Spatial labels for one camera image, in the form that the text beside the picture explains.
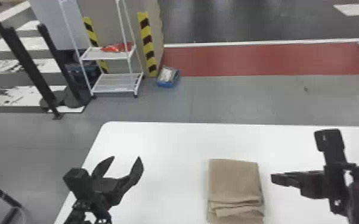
red object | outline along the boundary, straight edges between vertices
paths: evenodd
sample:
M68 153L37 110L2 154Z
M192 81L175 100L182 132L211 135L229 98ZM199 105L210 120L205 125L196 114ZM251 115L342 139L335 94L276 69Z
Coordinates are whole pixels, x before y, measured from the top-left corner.
M126 47L128 51L132 49L132 42L127 42ZM125 52L125 44L124 43L116 43L114 45L104 46L101 48L104 52Z
M356 43L165 48L162 64L181 76L359 75Z
M101 50L104 52L120 52L120 50L118 50L118 48L113 45L104 46L101 48Z

white floor marking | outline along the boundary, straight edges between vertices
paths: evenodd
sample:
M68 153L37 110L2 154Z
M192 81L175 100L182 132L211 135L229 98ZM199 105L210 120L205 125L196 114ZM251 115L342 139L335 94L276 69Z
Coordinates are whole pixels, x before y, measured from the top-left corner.
M29 21L27 23L25 23L24 25L20 26L17 30L18 31L22 31L22 30L38 30L38 25L41 22L39 20L32 20Z
M334 7L346 16L359 15L359 4L334 5Z
M47 50L47 44L42 37L20 38L22 44L28 51ZM0 51L11 51L7 43L0 39Z
M78 108L69 108L67 106L57 107L57 110L60 113L82 113L84 109L85 109L85 106L78 107Z
M50 86L52 91L62 91L66 86ZM16 86L14 88L0 88L0 107L38 107L42 95L34 86ZM85 107L69 108L57 107L61 113L81 113Z
M57 62L53 58L34 59L36 66L41 73L61 73ZM0 74L11 74L23 71L18 60L0 60Z
M168 43L165 48L196 48L201 46L243 46L243 45L287 45L287 44L317 44L317 43L353 43L359 38L337 39L307 39L290 41L244 41L244 42L217 42L217 43Z
M4 21L24 10L30 7L30 4L28 1L22 2L21 4L18 4L12 8L9 8L3 12L0 13L0 21Z

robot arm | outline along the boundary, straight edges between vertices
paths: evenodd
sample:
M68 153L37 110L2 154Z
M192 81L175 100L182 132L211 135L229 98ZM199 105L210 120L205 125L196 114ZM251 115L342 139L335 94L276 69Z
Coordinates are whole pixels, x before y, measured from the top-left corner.
M118 179L104 178L113 160L114 157L109 157L100 162L91 176L82 168L72 168L64 175L64 182L77 199L64 224L91 224L85 221L85 212L88 211L95 215L95 223L112 223L110 208L121 202L124 194L138 183L144 171L142 160L138 157L129 175Z
M276 173L271 175L272 183L299 188L304 197L327 198L331 212L347 217L350 224L359 224L359 166L347 162L340 130L320 130L314 136L324 154L324 170ZM346 172L353 178L349 186Z

white shelf rack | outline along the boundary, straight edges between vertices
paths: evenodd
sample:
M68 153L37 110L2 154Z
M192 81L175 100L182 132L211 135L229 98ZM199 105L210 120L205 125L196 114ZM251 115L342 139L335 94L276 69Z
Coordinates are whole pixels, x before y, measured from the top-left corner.
M144 72L143 72L143 67L141 64L141 58L139 56L139 52L137 51L137 46L134 44L135 43L134 31L131 27L131 21L129 19L128 9L126 7L125 0L112 0L112 1L115 1L116 6L117 6L117 14L118 14L119 22L120 22L123 43L127 43L127 38L125 35L125 29L124 29L122 15L121 15L120 4L122 3L122 5L123 5L126 22L128 24L129 32L131 34L131 39L132 39L132 43L133 43L131 50L128 50L127 44L124 44L125 51L123 51L123 52L104 52L101 50L101 48L92 46L91 42L89 41L89 47L86 49L86 51L82 55L80 55L80 53L79 53L78 45L73 37L73 33L69 26L69 22L68 22L68 19L67 19L65 10L64 10L64 3L68 2L68 1L76 1L76 0L59 0L59 4L60 4L61 12L63 13L64 22L66 23L67 30L70 35L70 39L71 39L72 44L75 49L75 53L76 53L77 57L80 58L79 64L81 65L82 73L85 76L86 85L87 85L89 91L91 92L91 95L94 95L95 93L133 92L134 97L135 98L138 97L138 89L141 84L142 78L144 77ZM132 66L131 66L131 59L132 59L134 52L137 55L139 67L141 69L140 73L134 73ZM97 61L97 60L105 60L105 61L124 60L128 64L129 73L107 74L107 73L104 73L102 69L100 69L100 71L102 71L102 73L100 74L100 77L98 78L98 80L95 82L95 85L92 87L89 83L88 76L86 75L86 71L83 66L83 61Z

black metal stand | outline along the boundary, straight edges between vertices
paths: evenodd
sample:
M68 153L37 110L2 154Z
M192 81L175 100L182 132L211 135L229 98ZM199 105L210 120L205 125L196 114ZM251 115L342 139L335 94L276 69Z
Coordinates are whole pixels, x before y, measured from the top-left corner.
M68 72L63 59L52 41L49 31L44 24L38 25L38 31L42 35L43 39L47 43L51 54L57 62L61 73L63 74L67 84L67 98L64 100L64 104L69 108L78 108L87 105L91 100L91 94L89 91L80 91L78 85L74 82L72 76Z
M1 224L9 224L14 219L17 212L22 208L22 205L1 189L0 198L12 207L10 211L4 216L4 219L1 222Z
M16 56L33 84L43 96L43 100L46 102L47 108L50 108L54 113L54 119L60 120L63 115L58 112L57 106L62 105L65 97L56 97L50 90L45 79L42 77L40 71L33 62L28 51L25 49L14 28L4 28L0 22L0 35L3 37L14 56Z

